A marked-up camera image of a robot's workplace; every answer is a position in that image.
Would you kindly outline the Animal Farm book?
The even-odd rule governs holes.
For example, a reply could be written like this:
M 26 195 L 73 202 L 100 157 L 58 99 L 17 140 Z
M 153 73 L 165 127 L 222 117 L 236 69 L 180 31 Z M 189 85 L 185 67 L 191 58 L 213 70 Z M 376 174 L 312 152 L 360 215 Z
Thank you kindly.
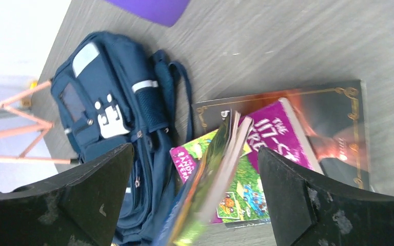
M 238 111 L 221 113 L 223 122 L 199 163 L 180 189 L 152 245 L 192 245 L 212 223 L 216 209 L 235 175 L 253 124 Z

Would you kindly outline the navy blue backpack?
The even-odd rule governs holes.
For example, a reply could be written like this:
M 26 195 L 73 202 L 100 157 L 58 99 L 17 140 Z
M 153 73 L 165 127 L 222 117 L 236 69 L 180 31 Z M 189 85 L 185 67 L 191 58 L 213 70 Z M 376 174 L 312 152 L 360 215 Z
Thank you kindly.
M 122 144 L 134 161 L 113 236 L 117 245 L 150 245 L 175 199 L 170 157 L 176 87 L 191 84 L 184 66 L 163 50 L 148 56 L 122 34 L 88 34 L 51 82 L 62 126 L 82 163 Z

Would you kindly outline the Three Days To See book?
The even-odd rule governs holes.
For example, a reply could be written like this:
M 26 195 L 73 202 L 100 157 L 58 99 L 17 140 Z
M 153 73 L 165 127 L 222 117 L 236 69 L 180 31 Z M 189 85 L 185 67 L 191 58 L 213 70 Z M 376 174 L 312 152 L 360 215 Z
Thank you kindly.
M 234 109 L 245 115 L 285 97 L 291 103 L 324 174 L 371 191 L 368 132 L 363 107 L 365 84 L 359 80 L 228 97 L 192 105 L 203 135 L 218 128 L 213 117 Z

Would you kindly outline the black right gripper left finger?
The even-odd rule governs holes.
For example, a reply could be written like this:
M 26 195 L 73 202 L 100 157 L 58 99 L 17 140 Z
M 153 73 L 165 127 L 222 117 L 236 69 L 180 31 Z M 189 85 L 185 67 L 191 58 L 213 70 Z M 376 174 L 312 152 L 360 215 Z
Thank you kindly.
M 0 192 L 0 245 L 110 245 L 133 166 L 132 144 Z

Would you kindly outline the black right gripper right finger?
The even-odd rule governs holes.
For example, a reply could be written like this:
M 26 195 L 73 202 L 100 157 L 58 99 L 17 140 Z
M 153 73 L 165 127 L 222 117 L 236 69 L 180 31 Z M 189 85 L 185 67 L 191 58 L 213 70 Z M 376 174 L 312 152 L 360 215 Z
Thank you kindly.
M 261 147 L 277 245 L 394 245 L 394 196 L 355 188 Z

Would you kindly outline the green cover book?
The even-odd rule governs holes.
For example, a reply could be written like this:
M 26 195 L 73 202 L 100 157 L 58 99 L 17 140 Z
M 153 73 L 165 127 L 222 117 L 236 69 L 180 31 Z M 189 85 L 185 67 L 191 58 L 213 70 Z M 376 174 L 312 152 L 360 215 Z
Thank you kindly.
M 254 121 L 243 147 L 237 171 L 216 209 L 213 223 L 269 221 L 258 167 L 258 151 L 267 147 L 285 158 L 322 173 L 307 140 L 293 101 L 281 97 L 249 114 Z

